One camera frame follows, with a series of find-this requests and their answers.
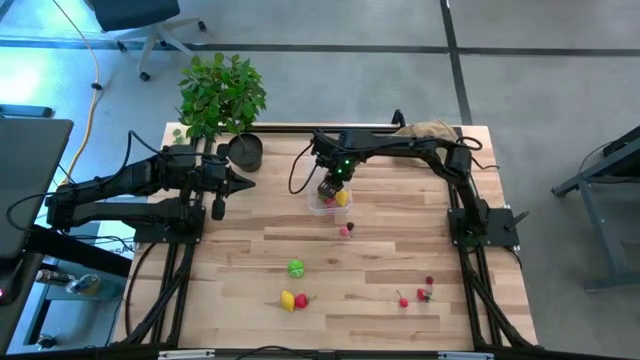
yellow toy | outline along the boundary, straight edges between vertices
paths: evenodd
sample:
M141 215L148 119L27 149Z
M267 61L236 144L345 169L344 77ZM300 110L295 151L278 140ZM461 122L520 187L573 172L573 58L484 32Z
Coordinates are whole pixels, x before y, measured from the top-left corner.
M349 193L342 189L336 193L335 199L338 206L346 206L349 202Z
M280 294L280 306L287 311L293 312L295 303L296 301L293 294L287 290L282 290L282 294Z

wooden tabletop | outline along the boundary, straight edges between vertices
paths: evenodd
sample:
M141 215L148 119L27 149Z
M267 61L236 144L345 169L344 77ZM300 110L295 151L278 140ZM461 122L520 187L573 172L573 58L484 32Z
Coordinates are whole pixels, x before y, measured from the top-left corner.
M167 124L163 144L172 143L171 133L178 127ZM474 154L480 163L495 164L488 128L461 129L484 144ZM213 222L207 215L191 271L180 347L471 350L460 261L447 228L445 181L392 158L371 158L358 166L351 181L354 204L349 212L314 216L306 191L290 195L287 190L291 164L311 135L258 135L264 144L262 168L252 174L236 168L256 187L227 199L223 221ZM223 136L217 141L228 140ZM304 162L300 165L294 188L306 177ZM491 206L504 205L495 169L481 171L474 165L473 176ZM158 193L151 201L176 194ZM207 208L213 198L204 196ZM338 228L348 221L355 229L345 239ZM137 251L134 266L144 248ZM131 299L134 327L158 296L167 248L156 246L141 267ZM536 343L518 263L502 248L486 252L497 303L521 334ZM294 258L305 263L301 279L287 274ZM435 279L433 299L421 303L416 291L426 276ZM306 309L289 313L279 307L282 290L316 298ZM398 306L397 291L409 299L408 308ZM173 303L169 308L163 339ZM490 341L484 306L478 310ZM121 311L114 341L124 338L123 318Z

green toy ball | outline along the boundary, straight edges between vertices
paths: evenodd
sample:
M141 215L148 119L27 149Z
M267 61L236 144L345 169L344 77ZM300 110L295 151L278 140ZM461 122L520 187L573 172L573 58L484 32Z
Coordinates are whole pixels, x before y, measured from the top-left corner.
M289 261L289 276L292 278L301 278L304 275L304 264L298 259Z

yellow cable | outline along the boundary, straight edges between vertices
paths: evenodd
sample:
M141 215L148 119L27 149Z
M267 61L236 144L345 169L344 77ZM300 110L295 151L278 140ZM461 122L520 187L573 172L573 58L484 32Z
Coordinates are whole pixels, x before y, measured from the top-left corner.
M96 84L100 84L100 66L98 65L98 59L96 58L96 54L93 53L93 49L91 48L91 45L89 45L89 42L84 37L84 35L80 31L80 29L78 29L76 24L74 24L73 20L71 20L69 15L67 15L67 13L62 9L60 4L58 4L58 2L56 0L53 0L53 3L56 4L56 6L58 7L58 9L60 9L62 14L67 18L67 20L69 20L71 25L73 25L73 27L76 29L78 34L80 34L80 36L82 37L82 41L84 41L84 44L87 45L87 48L89 49L89 52L91 52L91 56L93 57L93 63L96 66L96 81L95 81L95 83ZM91 135L91 126L93 125L93 113L94 113L95 108L96 108L97 97L98 97L98 89L93 89L93 96L91 98L91 106L89 107L89 117L87 119L87 129L85 130L84 139L82 139L82 144L80 145L80 148L78 149L76 154L73 156L73 159L71 160L71 164L69 165L69 169L67 170L67 173L69 174L69 176L71 176L71 173L73 172L73 168L76 166L76 162L78 161L78 158L80 157L80 154L82 154L82 152L84 151L84 148L87 146L87 143L89 142L89 136ZM60 184L64 185L67 182L69 182L69 176L66 176L65 179Z

concrete floor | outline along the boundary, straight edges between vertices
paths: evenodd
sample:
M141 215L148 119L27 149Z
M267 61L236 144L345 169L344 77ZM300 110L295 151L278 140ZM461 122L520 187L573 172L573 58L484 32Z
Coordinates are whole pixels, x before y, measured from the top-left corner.
M81 0L60 1L92 39L105 39ZM57 9L15 0L0 21L0 39L77 39ZM437 0L184 0L179 17L198 14L209 33L183 29L191 43L446 45ZM456 36L467 47L640 48L640 3L618 0L450 0ZM212 52L199 52L212 56ZM94 137L75 171L88 179L115 171L136 130L159 143L175 121L176 84L188 59L152 54L152 80L137 78L139 52L97 51L106 85ZM409 122L461 117L446 54L242 52L264 75L268 111L260 121L387 123L403 109ZM562 351L640 358L640 287L586 294L583 283L605 275L602 250L577 194L549 189L575 174L596 146L638 125L640 57L461 56L473 123L490 127L505 196L516 211L524 278L541 345ZM51 106L76 127L67 166L84 132L94 81L84 50L0 48L0 103ZM107 141L98 141L98 135ZM148 154L134 149L133 158ZM607 214L631 185L597 192ZM628 231L633 240L637 234ZM112 313L94 325L106 340ZM97 345L72 343L69 347Z

